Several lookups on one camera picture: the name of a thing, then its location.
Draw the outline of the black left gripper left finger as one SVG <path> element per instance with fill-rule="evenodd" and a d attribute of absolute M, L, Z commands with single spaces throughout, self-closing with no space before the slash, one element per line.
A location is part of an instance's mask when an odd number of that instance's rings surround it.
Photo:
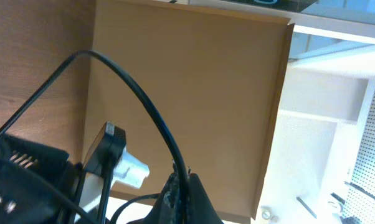
<path fill-rule="evenodd" d="M 179 178 L 172 173 L 165 183 L 159 197 L 143 219 L 144 224 L 180 224 L 182 223 Z"/>

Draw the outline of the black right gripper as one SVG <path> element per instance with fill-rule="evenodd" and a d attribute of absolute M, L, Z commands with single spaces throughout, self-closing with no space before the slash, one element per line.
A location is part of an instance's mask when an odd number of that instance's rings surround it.
<path fill-rule="evenodd" d="M 72 223 L 76 216 L 28 171 L 78 202 L 81 163 L 67 152 L 10 134 L 0 137 L 0 224 Z"/>

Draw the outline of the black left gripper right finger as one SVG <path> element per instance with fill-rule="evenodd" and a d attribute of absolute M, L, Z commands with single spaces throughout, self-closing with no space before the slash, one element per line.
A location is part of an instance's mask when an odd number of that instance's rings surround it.
<path fill-rule="evenodd" d="M 199 176 L 188 168 L 186 201 L 187 224 L 223 224 L 201 183 Z"/>

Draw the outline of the white shelf unit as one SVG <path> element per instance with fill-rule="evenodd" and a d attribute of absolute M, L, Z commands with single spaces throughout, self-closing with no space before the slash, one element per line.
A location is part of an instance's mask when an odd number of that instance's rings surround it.
<path fill-rule="evenodd" d="M 199 1 L 295 25 L 253 223 L 338 223 L 375 89 L 375 1 Z"/>

